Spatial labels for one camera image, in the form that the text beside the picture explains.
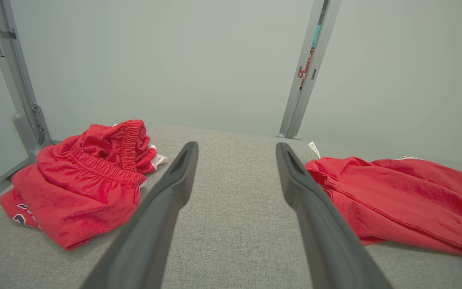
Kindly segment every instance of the gray fabric surface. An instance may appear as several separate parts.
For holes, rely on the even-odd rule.
[[[274,151],[276,143],[287,142],[305,163],[315,157],[306,141],[173,126],[151,127],[148,134],[170,160],[187,141],[198,141],[200,147],[192,196],[174,230],[164,288],[311,287],[297,219],[282,198]],[[401,156],[317,147],[330,157],[372,161]],[[462,170],[462,163],[439,163]],[[142,198],[167,166],[147,176]],[[11,221],[0,207],[0,288],[78,288],[118,232],[63,251],[42,232]],[[462,257],[394,243],[367,250],[397,289],[462,288]]]

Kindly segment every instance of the elastic waistband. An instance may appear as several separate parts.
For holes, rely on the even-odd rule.
[[[146,177],[136,171],[125,171],[116,164],[98,159],[95,156],[85,153],[77,144],[70,150],[71,157],[86,170],[95,172],[102,177],[115,179],[117,181],[126,181],[140,185],[146,180]]]
[[[121,142],[121,162],[125,171],[136,172],[136,141],[143,125],[141,120],[125,122],[126,128]]]

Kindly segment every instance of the red clothing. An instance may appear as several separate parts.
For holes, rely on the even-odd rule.
[[[364,245],[462,254],[462,172],[421,159],[323,157],[305,167]]]
[[[0,198],[16,222],[42,229],[65,250],[123,225],[140,199],[143,175],[155,171],[141,120],[92,124],[79,136],[40,151]]]

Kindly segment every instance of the crumpled shorts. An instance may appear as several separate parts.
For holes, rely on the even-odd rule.
[[[126,223],[135,212],[144,174],[158,158],[141,120],[115,126],[92,124],[40,151],[37,162],[17,172],[1,206],[16,222],[42,229],[71,250]]]

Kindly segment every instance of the white tag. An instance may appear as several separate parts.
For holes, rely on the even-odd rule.
[[[308,144],[308,147],[310,147],[310,149],[312,149],[317,154],[318,158],[320,159],[320,153],[318,152],[318,149],[315,146],[315,143],[313,141]]]

